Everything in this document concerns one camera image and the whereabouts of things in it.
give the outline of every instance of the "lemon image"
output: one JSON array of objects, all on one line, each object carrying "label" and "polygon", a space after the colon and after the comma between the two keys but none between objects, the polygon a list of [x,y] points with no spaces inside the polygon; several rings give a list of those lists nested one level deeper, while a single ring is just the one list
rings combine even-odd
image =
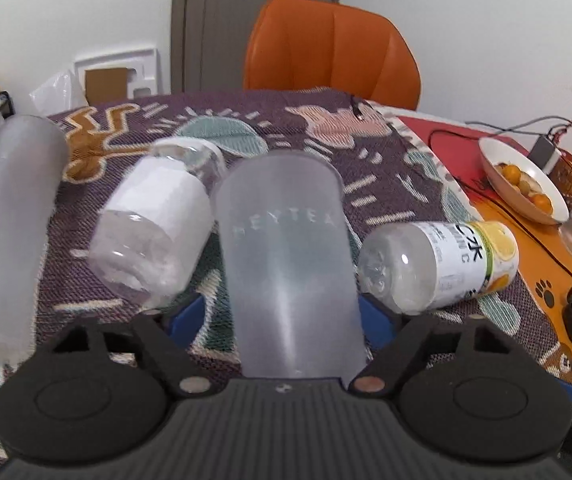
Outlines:
[{"label": "lemon image", "polygon": [[510,235],[506,234],[503,224],[499,222],[473,222],[472,224],[486,235],[493,252],[501,260],[509,262],[514,258],[517,253],[517,244],[515,244],[514,239]]},{"label": "lemon image", "polygon": [[497,292],[502,288],[505,288],[510,283],[510,275],[509,274],[502,274],[499,278],[494,280],[490,286],[483,291],[484,294],[491,294],[492,292]]}]

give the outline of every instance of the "white bowl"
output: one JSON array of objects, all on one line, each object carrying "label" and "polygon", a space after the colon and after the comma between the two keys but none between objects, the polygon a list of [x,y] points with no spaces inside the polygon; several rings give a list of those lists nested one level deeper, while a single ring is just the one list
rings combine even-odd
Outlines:
[{"label": "white bowl", "polygon": [[[548,176],[541,171],[526,156],[511,148],[505,142],[492,137],[479,139],[479,149],[482,152],[483,171],[488,176],[488,180],[494,190],[504,199],[515,211],[540,224],[555,225],[562,224],[568,220],[568,206],[563,201],[563,196],[555,187]],[[521,171],[530,175],[541,186],[550,202],[552,202],[552,214],[548,215],[541,211],[530,200],[523,196],[518,190],[496,170],[497,164],[514,164]]]}]

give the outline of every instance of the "bottle with lemon label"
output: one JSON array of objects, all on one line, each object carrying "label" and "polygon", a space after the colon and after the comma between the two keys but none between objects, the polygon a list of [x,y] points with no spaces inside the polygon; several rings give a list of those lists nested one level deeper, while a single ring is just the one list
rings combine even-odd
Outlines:
[{"label": "bottle with lemon label", "polygon": [[358,272],[362,292],[414,315],[497,292],[517,267],[517,240],[499,222],[416,222],[368,235]]}]

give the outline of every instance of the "chair backrest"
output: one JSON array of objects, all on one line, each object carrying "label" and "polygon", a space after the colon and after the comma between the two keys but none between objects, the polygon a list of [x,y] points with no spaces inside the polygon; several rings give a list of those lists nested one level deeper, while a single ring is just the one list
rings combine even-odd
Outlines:
[{"label": "chair backrest", "polygon": [[415,58],[383,16],[314,0],[269,0],[246,51],[243,87],[300,90],[329,86],[415,110]]}]

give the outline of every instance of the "white wall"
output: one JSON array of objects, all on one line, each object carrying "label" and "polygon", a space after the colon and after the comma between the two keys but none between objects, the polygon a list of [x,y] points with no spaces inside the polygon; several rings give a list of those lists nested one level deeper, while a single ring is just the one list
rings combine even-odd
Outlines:
[{"label": "white wall", "polygon": [[[503,126],[547,114],[572,118],[572,0],[341,3],[397,26],[419,65],[420,111]],[[572,132],[562,147],[572,152]]]},{"label": "white wall", "polygon": [[29,92],[78,57],[159,49],[170,92],[171,0],[0,0],[0,85],[21,112]]}]

